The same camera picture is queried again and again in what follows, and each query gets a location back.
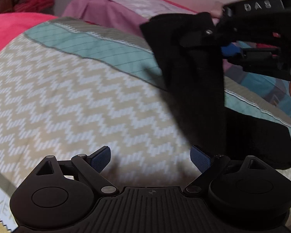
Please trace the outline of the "black knit pants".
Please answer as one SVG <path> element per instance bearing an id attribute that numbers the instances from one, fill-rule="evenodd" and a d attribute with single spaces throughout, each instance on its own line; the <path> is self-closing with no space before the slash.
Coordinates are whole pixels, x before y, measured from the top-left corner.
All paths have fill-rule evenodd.
<path id="1" fill-rule="evenodd" d="M 206 155 L 234 161 L 253 155 L 274 169 L 291 168 L 287 127 L 225 107 L 222 51 L 209 13 L 158 15 L 140 29 L 185 127 Z"/>

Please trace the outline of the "red clothing pile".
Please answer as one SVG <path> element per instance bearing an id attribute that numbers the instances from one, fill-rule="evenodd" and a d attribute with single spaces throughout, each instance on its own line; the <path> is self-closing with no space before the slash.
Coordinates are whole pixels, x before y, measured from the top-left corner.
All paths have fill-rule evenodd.
<path id="1" fill-rule="evenodd" d="M 24 0 L 14 7 L 15 12 L 40 13 L 45 9 L 50 9 L 55 4 L 55 0 Z"/>

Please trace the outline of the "blue grey pillow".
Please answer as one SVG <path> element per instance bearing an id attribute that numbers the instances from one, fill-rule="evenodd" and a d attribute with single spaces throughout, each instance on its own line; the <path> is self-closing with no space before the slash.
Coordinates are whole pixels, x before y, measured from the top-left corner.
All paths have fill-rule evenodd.
<path id="1" fill-rule="evenodd" d="M 223 62 L 223 69 L 228 78 L 258 94 L 271 105 L 290 115 L 291 97 L 288 81 L 244 72 L 241 66 L 233 65 L 226 60 Z"/>

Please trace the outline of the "patterned bed quilt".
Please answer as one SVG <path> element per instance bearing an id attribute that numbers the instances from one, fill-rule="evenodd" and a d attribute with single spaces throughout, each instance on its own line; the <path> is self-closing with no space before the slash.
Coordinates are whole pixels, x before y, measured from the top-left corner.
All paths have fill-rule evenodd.
<path id="1" fill-rule="evenodd" d="M 224 95 L 291 137 L 291 115 L 225 73 Z M 71 162 L 103 146 L 116 196 Z M 291 232 L 291 168 L 248 155 L 185 194 L 201 174 L 192 146 L 145 38 L 62 17 L 0 51 L 0 232 Z"/>

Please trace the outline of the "pink pillow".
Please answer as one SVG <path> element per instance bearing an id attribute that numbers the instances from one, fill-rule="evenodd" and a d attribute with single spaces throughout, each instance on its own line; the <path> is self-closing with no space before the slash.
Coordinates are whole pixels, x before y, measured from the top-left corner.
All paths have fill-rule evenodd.
<path id="1" fill-rule="evenodd" d="M 154 16 L 170 13 L 195 14 L 192 10 L 166 0 L 72 0 L 64 10 L 63 17 L 80 19 L 141 37 L 141 24 Z"/>

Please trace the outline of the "pink bed sheet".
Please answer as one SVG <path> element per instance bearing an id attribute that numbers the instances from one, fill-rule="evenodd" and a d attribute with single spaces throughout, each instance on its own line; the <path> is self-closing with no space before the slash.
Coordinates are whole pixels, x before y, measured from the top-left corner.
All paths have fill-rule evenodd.
<path id="1" fill-rule="evenodd" d="M 4 13 L 0 14 L 0 51 L 24 31 L 56 16 L 42 13 Z"/>

